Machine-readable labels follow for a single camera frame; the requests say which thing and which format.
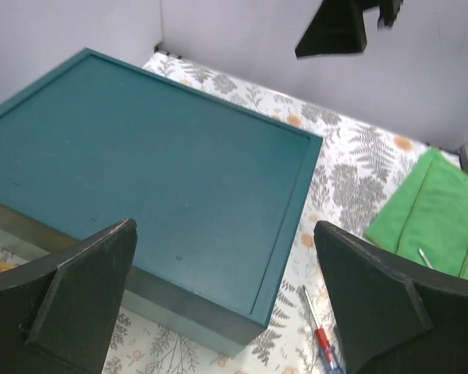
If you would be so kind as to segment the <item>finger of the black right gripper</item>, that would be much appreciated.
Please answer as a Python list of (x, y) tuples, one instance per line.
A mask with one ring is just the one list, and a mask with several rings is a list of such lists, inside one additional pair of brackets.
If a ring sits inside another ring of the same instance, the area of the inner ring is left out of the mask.
[(378, 28), (391, 28), (402, 4), (402, 0), (324, 0), (295, 48), (296, 57), (361, 54), (367, 46), (363, 14), (377, 8)]

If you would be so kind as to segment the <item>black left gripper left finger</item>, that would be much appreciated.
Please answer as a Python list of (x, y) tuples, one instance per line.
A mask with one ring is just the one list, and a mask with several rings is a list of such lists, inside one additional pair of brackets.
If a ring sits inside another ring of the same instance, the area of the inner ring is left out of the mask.
[(0, 373), (100, 373), (137, 246), (120, 221), (0, 273)]

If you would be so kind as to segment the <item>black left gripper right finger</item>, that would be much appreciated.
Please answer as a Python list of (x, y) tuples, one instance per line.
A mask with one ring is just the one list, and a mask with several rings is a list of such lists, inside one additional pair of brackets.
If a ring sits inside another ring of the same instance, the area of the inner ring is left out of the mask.
[(314, 228), (349, 373), (468, 373), (468, 280)]

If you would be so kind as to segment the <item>red clear handle screwdriver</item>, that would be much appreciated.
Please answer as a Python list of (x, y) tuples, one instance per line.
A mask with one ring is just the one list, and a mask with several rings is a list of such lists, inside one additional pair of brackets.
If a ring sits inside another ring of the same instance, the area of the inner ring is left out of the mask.
[(302, 290), (304, 298), (306, 300), (307, 308), (310, 311), (310, 315), (314, 323), (314, 336), (317, 340), (321, 360), (324, 363), (324, 369), (326, 373), (344, 374), (345, 371), (343, 370), (339, 359), (335, 353), (335, 347), (332, 344), (330, 344), (324, 328), (318, 321), (317, 313), (314, 309), (314, 306), (312, 305), (309, 292), (305, 286), (302, 286)]

